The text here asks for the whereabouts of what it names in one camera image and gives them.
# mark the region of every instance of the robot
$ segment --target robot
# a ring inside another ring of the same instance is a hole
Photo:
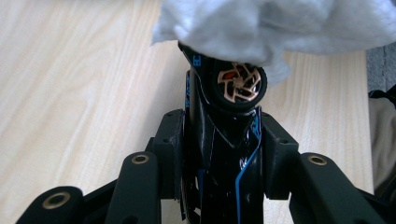
[[[295,223],[395,223],[396,202],[353,187],[329,158],[298,143],[257,103],[264,70],[178,45],[191,65],[185,108],[164,115],[144,152],[117,180],[83,196],[59,187],[18,223],[161,223],[161,199],[190,224],[262,224],[264,196],[287,200]]]

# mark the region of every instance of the wood grain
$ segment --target wood grain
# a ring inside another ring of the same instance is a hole
[[[176,42],[150,46],[160,1],[0,3],[0,223],[40,193],[89,193],[144,150],[164,113],[183,106],[188,64]],[[261,102],[300,143],[372,190],[364,52],[289,53],[293,73]],[[163,223],[179,221],[163,202]],[[290,222],[265,202],[266,223]]]

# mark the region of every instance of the white cloth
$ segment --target white cloth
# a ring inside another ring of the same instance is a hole
[[[396,41],[396,7],[390,0],[164,0],[153,43],[165,40],[262,66],[275,84],[290,72],[284,50],[329,54]]]

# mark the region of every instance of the gray fabric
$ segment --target gray fabric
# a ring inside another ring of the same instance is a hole
[[[387,91],[396,85],[396,43],[369,49],[366,57],[369,91]]]

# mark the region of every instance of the blue label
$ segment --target blue label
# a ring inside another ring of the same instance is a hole
[[[257,137],[257,139],[260,139],[260,130],[259,130],[259,116],[256,115],[254,117],[253,122],[251,123],[250,129],[253,131],[254,135]]]
[[[192,66],[194,66],[194,67],[201,66],[201,55],[192,56]]]

